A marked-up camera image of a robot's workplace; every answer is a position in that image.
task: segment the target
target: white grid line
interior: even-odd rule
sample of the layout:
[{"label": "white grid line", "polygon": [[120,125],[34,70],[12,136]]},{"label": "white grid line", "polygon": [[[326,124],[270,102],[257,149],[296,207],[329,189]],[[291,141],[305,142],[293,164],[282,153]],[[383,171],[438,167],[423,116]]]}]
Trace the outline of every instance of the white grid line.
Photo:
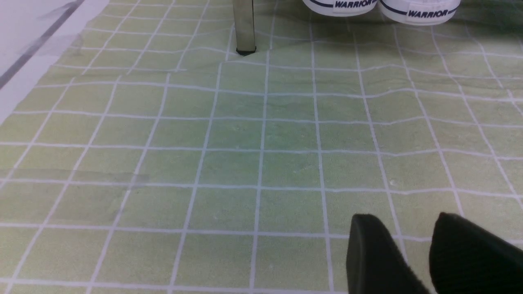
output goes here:
[{"label": "white grid line", "polygon": [[[70,114],[70,115],[85,115],[85,116],[101,116],[100,113],[96,112],[85,112],[85,111],[72,111],[72,110],[53,110],[51,111],[53,114]],[[38,111],[13,111],[12,114],[14,115],[38,115],[38,114],[47,114],[49,113],[48,110],[38,110]],[[113,117],[113,118],[134,118],[134,119],[144,119],[144,120],[152,120],[156,117],[153,116],[139,116],[139,115],[126,115],[126,114],[107,114],[106,117]],[[464,125],[464,126],[476,126],[476,123],[473,122],[466,122],[466,121],[457,121],[457,120],[450,120],[450,119],[440,119],[435,118],[431,116],[427,116],[430,120],[434,121],[440,121],[440,122],[447,122],[447,123],[454,123],[457,125]],[[163,120],[209,120],[209,118],[206,117],[174,117],[174,116],[161,116],[160,119]],[[306,120],[306,119],[285,119],[285,118],[254,118],[254,117],[215,117],[215,120],[248,120],[248,121],[272,121],[272,122],[294,122],[294,123],[315,123],[314,120]],[[392,120],[387,122],[373,122],[374,125],[381,125],[381,126],[391,126],[395,125],[397,123],[403,123],[403,122],[409,122],[409,121],[416,121],[420,119],[425,119],[425,116],[415,116],[411,118],[406,119],[398,119],[398,120]],[[320,120],[318,123],[326,123],[326,124],[340,124],[340,125],[368,125],[368,121],[342,121],[342,120]],[[483,127],[492,127],[492,128],[506,128],[506,129],[521,129],[523,128],[523,124],[521,125],[497,125],[493,123],[481,123],[480,124]],[[0,144],[11,144],[11,142],[0,142]]]},{"label": "white grid line", "polygon": [[[118,33],[124,33],[124,34],[129,34],[129,35],[133,34],[132,32],[118,32]],[[149,33],[136,33],[136,34],[139,34],[139,35],[149,35]],[[203,33],[203,34],[200,33],[200,34],[197,34],[197,35],[208,35],[208,34],[210,34],[210,33]],[[186,35],[186,34],[170,34],[170,33],[157,33],[156,35],[158,35],[158,36],[170,36],[170,37],[191,37],[192,36],[192,35]],[[325,41],[325,40],[314,40],[314,42],[316,42],[316,43],[333,43],[333,42],[328,42],[328,41]],[[352,44],[352,43],[336,43],[336,44],[340,44],[340,45],[344,45],[344,46],[354,46],[354,44]],[[361,44],[358,44],[358,46],[360,46],[360,47],[385,46],[385,47],[391,47],[391,48],[396,49],[396,46],[393,46],[393,45],[390,45],[390,44],[386,44],[386,43],[378,43],[378,42],[361,43]],[[96,51],[98,51],[98,50],[101,49],[101,48],[98,48],[98,47],[86,47],[86,46],[78,47],[78,46],[74,46],[74,45],[71,45],[69,48],[70,49],[76,49],[76,50],[82,49],[82,50],[87,50],[87,51],[89,51],[89,50],[96,50]],[[211,50],[211,51],[226,53],[224,50],[220,50],[220,49],[212,48],[212,47],[194,47],[194,48],[191,48],[190,50],[194,50],[194,49],[207,49],[207,50]],[[128,52],[141,52],[142,51],[142,49],[126,49],[126,48],[105,48],[104,50],[106,50],[106,51],[128,51]],[[438,55],[438,53],[434,53],[434,52],[419,51],[419,50],[414,50],[414,49],[409,49],[409,48],[402,48],[402,50],[406,51],[406,52],[417,53],[417,54],[422,54],[422,55],[433,55],[433,56],[437,56]],[[146,52],[153,52],[153,53],[178,53],[178,52],[181,52],[181,51],[182,50],[175,50],[175,51],[171,51],[171,50],[151,50],[151,49],[146,50]],[[453,51],[453,52],[450,52],[450,53],[446,53],[446,55],[447,56],[449,56],[449,55],[481,55],[481,56],[487,55],[487,56],[493,56],[493,57],[505,57],[505,58],[512,58],[512,59],[523,59],[523,56],[521,56],[521,55],[498,54],[498,53],[490,53],[490,52],[482,53],[482,52],[474,52],[474,51]]]},{"label": "white grid line", "polygon": [[[406,63],[406,60],[403,58],[403,54],[402,54],[401,49],[400,49],[400,41],[399,41],[399,39],[397,37],[396,25],[393,25],[392,28],[393,28],[393,31],[394,31],[394,39],[395,39],[396,45],[398,47],[397,48],[398,53],[400,55],[400,58],[401,58],[403,64],[406,67],[407,63]],[[411,79],[411,74],[410,74],[409,69],[406,69],[406,74],[407,74],[407,79],[410,81],[410,83],[412,85],[412,88],[416,89],[414,81]],[[426,111],[425,107],[423,106],[423,103],[422,103],[421,99],[419,98],[419,94],[418,94],[417,90],[414,91],[414,95],[416,96],[416,100],[418,100],[419,107],[421,108],[423,116],[425,117],[425,120],[427,122],[428,128],[430,130],[430,135],[432,136],[432,139],[434,141],[434,145],[436,146],[436,149],[438,150],[439,158],[441,159],[441,163],[442,163],[442,165],[443,165],[443,167],[445,169],[445,174],[447,175],[449,184],[450,184],[450,186],[452,188],[452,193],[454,194],[454,198],[456,200],[456,205],[458,207],[459,214],[461,216],[464,216],[463,208],[462,208],[462,205],[461,205],[461,200],[459,199],[459,195],[458,195],[458,192],[457,192],[457,189],[456,189],[456,185],[454,183],[454,179],[452,178],[452,174],[450,173],[449,166],[447,164],[447,161],[445,160],[445,156],[443,154],[443,151],[441,150],[441,146],[439,144],[439,141],[438,141],[438,138],[436,136],[436,133],[435,133],[434,129],[432,128],[432,123],[430,122],[430,119],[428,118],[427,111]]]},{"label": "white grid line", "polygon": [[322,195],[322,210],[323,210],[323,230],[325,231],[325,253],[327,259],[327,274],[328,274],[328,286],[331,292],[334,292],[334,270],[332,266],[332,252],[331,252],[331,240],[329,236],[328,226],[328,212],[327,212],[327,197],[325,195],[325,178],[323,175],[323,156],[322,156],[322,141],[320,136],[320,123],[318,114],[318,98],[316,96],[316,70],[314,60],[314,33],[312,28],[312,12],[310,12],[309,19],[309,34],[311,36],[311,72],[312,72],[312,93],[314,99],[314,121],[316,126],[316,145],[318,148],[318,166],[320,174],[320,189]]},{"label": "white grid line", "polygon": [[[135,52],[136,51],[139,51],[139,52],[143,53],[143,52],[146,52],[147,50],[135,50]],[[169,51],[159,51],[157,53],[178,53],[178,52],[186,52],[186,51],[187,50],[178,50],[178,51],[172,51],[172,52],[169,52]],[[217,52],[221,52],[221,53],[226,53],[225,51],[222,51],[222,50],[219,50],[219,49],[211,49],[211,51],[217,51]],[[56,67],[70,68],[70,69],[85,69],[85,68],[88,68],[90,70],[128,70],[127,74],[129,74],[132,70],[137,70],[137,71],[154,71],[154,72],[172,72],[173,71],[173,70],[147,69],[147,68],[140,68],[140,67],[137,68],[135,66],[136,66],[136,64],[138,63],[139,60],[140,60],[140,58],[137,59],[137,61],[135,62],[135,65],[132,66],[132,67],[76,66],[76,65],[63,65],[63,64],[56,64],[55,66]],[[240,64],[249,64],[249,65],[263,66],[263,64],[261,64],[261,63],[252,62],[252,61],[245,61],[245,60],[233,60],[233,61],[230,61],[230,62],[231,63],[240,63]],[[313,70],[311,67],[306,67],[306,66],[283,66],[283,65],[269,64],[268,67],[269,68],[274,68],[274,69],[285,69],[285,70],[304,70],[304,71]],[[398,65],[398,64],[387,64],[387,65],[381,65],[381,66],[372,66],[372,67],[368,67],[366,69],[361,69],[361,70],[358,70],[358,69],[335,69],[335,68],[325,68],[325,67],[316,67],[314,70],[315,71],[319,71],[319,72],[320,71],[331,71],[331,72],[352,72],[352,73],[357,73],[357,72],[366,72],[366,71],[373,71],[373,70],[380,70],[380,69],[387,69],[387,68],[409,69],[410,71],[413,71],[413,72],[424,73],[424,74],[434,75],[434,76],[443,76],[443,77],[470,78],[470,79],[475,79],[475,80],[523,81],[523,77],[467,76],[467,75],[455,75],[455,74],[451,74],[451,73],[444,74],[444,73],[436,73],[436,72],[418,70],[418,69],[414,69],[412,67],[408,67],[406,65],[405,66],[401,66],[401,65]]]},{"label": "white grid line", "polygon": [[[357,66],[359,68],[360,67],[360,61],[359,61],[358,45],[357,45],[357,41],[356,41],[356,36],[354,35],[353,38],[354,38],[354,44],[355,44],[354,45],[354,51],[355,51],[355,54],[356,54],[356,64],[357,64]],[[402,234],[401,234],[400,223],[399,223],[399,221],[397,219],[396,209],[394,207],[394,202],[392,201],[392,196],[391,196],[391,193],[390,193],[389,181],[387,180],[385,167],[383,166],[383,160],[381,158],[380,145],[378,143],[378,139],[376,138],[376,132],[374,131],[374,125],[373,125],[373,122],[372,122],[372,116],[370,115],[369,104],[367,103],[367,99],[365,97],[365,87],[363,85],[363,76],[361,75],[361,72],[358,72],[358,78],[359,78],[361,94],[363,96],[363,103],[365,105],[365,112],[367,114],[367,119],[369,121],[370,132],[371,132],[371,135],[372,135],[372,141],[374,143],[374,148],[376,149],[376,153],[377,153],[377,156],[378,156],[378,164],[380,166],[380,172],[381,172],[381,178],[382,178],[382,181],[383,181],[383,186],[385,187],[385,191],[386,191],[386,194],[387,194],[387,201],[389,203],[392,219],[394,221],[394,228],[396,229],[396,233],[400,236],[400,251],[401,251],[401,254],[403,255],[403,258],[406,261],[408,261],[407,250],[405,248],[405,242],[403,241],[403,238],[401,237]]]},{"label": "white grid line", "polygon": [[[211,2],[211,0],[207,0],[207,4],[205,5],[205,8],[203,9],[203,12],[202,12],[202,17],[205,14],[205,11],[207,10],[207,8],[209,7],[210,2]],[[196,31],[198,30],[199,24],[200,23],[198,23],[197,28],[195,29],[195,34],[196,34]],[[191,199],[189,201],[189,206],[187,208],[187,214],[185,216],[184,229],[183,229],[183,232],[182,232],[182,234],[180,236],[180,242],[178,244],[178,249],[176,251],[176,257],[175,257],[174,265],[173,265],[173,272],[172,272],[172,275],[171,275],[171,278],[170,278],[170,282],[169,282],[169,285],[171,287],[176,284],[176,278],[178,276],[178,269],[179,269],[179,266],[180,266],[181,255],[182,255],[182,252],[183,252],[183,249],[184,249],[184,245],[185,245],[185,238],[187,237],[187,230],[189,229],[189,223],[190,223],[190,219],[191,219],[192,208],[194,206],[194,202],[195,202],[195,198],[196,198],[196,192],[198,190],[198,184],[199,184],[199,181],[200,181],[201,170],[203,168],[203,160],[205,159],[207,145],[209,144],[209,137],[210,137],[211,128],[212,128],[212,120],[213,120],[213,117],[214,117],[214,112],[216,111],[216,105],[218,103],[218,89],[220,88],[221,70],[222,70],[222,63],[220,63],[218,65],[218,77],[216,79],[216,88],[215,88],[214,99],[213,99],[213,103],[212,103],[211,114],[209,116],[209,124],[207,125],[207,132],[205,134],[205,139],[204,139],[204,142],[203,142],[203,150],[201,152],[200,161],[198,163],[198,169],[196,170],[196,177],[195,177],[195,180],[194,180],[194,187],[192,189]]]},{"label": "white grid line", "polygon": [[[71,84],[71,86],[82,86],[82,85],[112,85],[114,82],[108,82],[108,81],[98,81],[98,82],[77,82],[77,83],[73,83]],[[145,86],[156,86],[156,87],[163,87],[164,85],[163,84],[160,84],[160,83],[150,83],[150,82],[120,82],[118,83],[119,85],[145,85]],[[64,86],[67,86],[68,83],[66,84],[54,84],[54,85],[38,85],[38,86],[35,86],[34,88],[59,88],[59,87],[64,87]],[[204,91],[204,92],[215,92],[215,89],[211,89],[211,88],[207,88],[207,87],[201,87],[201,86],[190,86],[190,85],[180,85],[180,84],[169,84],[168,86],[169,88],[181,88],[181,89],[193,89],[193,90],[199,90],[199,91]],[[228,94],[239,94],[239,95],[245,95],[245,96],[258,96],[258,97],[263,97],[264,94],[263,93],[255,93],[255,92],[244,92],[244,91],[233,91],[233,90],[219,90],[218,91],[219,93],[228,93]],[[401,92],[413,92],[413,93],[423,93],[423,94],[437,94],[437,95],[442,95],[442,96],[448,96],[448,97],[455,97],[455,98],[461,98],[462,95],[460,94],[457,94],[457,93],[452,93],[452,92],[440,92],[440,91],[426,91],[426,90],[421,90],[421,89],[414,89],[414,88],[399,88],[399,89],[394,89],[394,90],[389,90],[389,91],[386,91],[386,92],[382,92],[382,93],[379,93],[379,94],[373,94],[373,95],[367,95],[367,99],[369,98],[378,98],[378,97],[382,97],[382,96],[385,96],[385,95],[389,95],[389,94],[394,94],[394,93],[401,93]],[[342,94],[342,93],[316,93],[316,95],[318,97],[322,96],[333,96],[333,97],[347,97],[347,98],[360,98],[360,99],[363,99],[363,97],[361,95],[355,95],[355,94]],[[309,93],[270,93],[269,94],[269,97],[274,97],[274,96],[303,96],[303,97],[312,97],[312,94],[309,94]],[[495,98],[487,98],[487,97],[480,97],[480,96],[472,96],[472,95],[466,95],[465,96],[467,99],[470,99],[470,100],[481,100],[481,101],[496,101],[496,102],[499,102],[499,101],[504,101],[504,102],[512,102],[512,101],[516,101],[516,102],[523,102],[523,98],[514,98],[514,99],[510,99],[510,98],[500,98],[500,99],[495,99]]]},{"label": "white grid line", "polygon": [[[199,235],[229,235],[229,236],[267,236],[267,237],[291,237],[291,238],[318,238],[318,239],[341,239],[348,240],[349,235],[344,234],[324,234],[324,233],[293,233],[293,232],[273,232],[273,231],[227,231],[227,230],[183,230],[183,229],[157,229],[157,228],[143,228],[143,227],[116,227],[103,225],[67,225],[67,224],[46,224],[38,223],[0,223],[0,228],[24,228],[37,229],[44,227],[45,229],[60,229],[60,230],[94,230],[94,231],[110,231],[115,230],[119,232],[142,232],[142,233],[164,233],[164,234],[181,234],[186,231],[188,234]],[[392,235],[396,240],[404,239],[414,242],[430,242],[431,237],[418,236],[399,236]],[[523,244],[523,240],[506,239],[510,244]]]},{"label": "white grid line", "polygon": [[[66,180],[49,180],[49,179],[10,179],[4,180],[6,182],[12,183],[34,183],[34,184],[66,184],[70,183],[71,185],[95,185],[95,186],[114,186],[114,187],[128,187],[129,183],[126,182],[79,182],[79,181],[66,181]],[[180,184],[180,183],[140,183],[136,184],[132,188],[139,187],[177,187],[177,188],[214,188],[214,189],[257,189],[256,185],[210,185],[210,184]],[[321,191],[321,188],[317,187],[276,187],[276,186],[263,186],[262,190],[271,190],[271,191]],[[429,189],[417,189],[417,190],[389,190],[392,194],[398,195],[412,195],[412,194],[421,194],[421,193],[434,193],[434,192],[452,192],[458,191],[460,193],[475,194],[479,196],[489,196],[489,197],[507,197],[514,198],[523,197],[523,195],[513,195],[513,194],[504,194],[504,193],[491,193],[477,190],[469,190],[462,188],[429,188]],[[325,192],[329,193],[341,193],[341,192],[371,192],[371,193],[384,193],[385,189],[380,188],[365,188],[365,187],[352,187],[352,188],[325,188]]]},{"label": "white grid line", "polygon": [[269,50],[267,50],[265,57],[265,85],[264,85],[264,102],[263,102],[263,113],[261,123],[261,139],[260,139],[260,155],[258,162],[258,184],[256,188],[256,206],[254,208],[254,236],[253,236],[253,247],[251,252],[251,272],[249,275],[249,294],[254,294],[256,288],[256,258],[258,254],[258,231],[259,231],[259,215],[262,197],[262,179],[263,179],[263,160],[265,150],[265,130],[267,128],[267,101],[269,93],[269,64],[270,64],[270,51],[273,46],[273,35],[276,23],[276,9],[278,7],[279,0],[276,0],[274,8],[272,10],[272,23],[270,28],[269,37]]}]

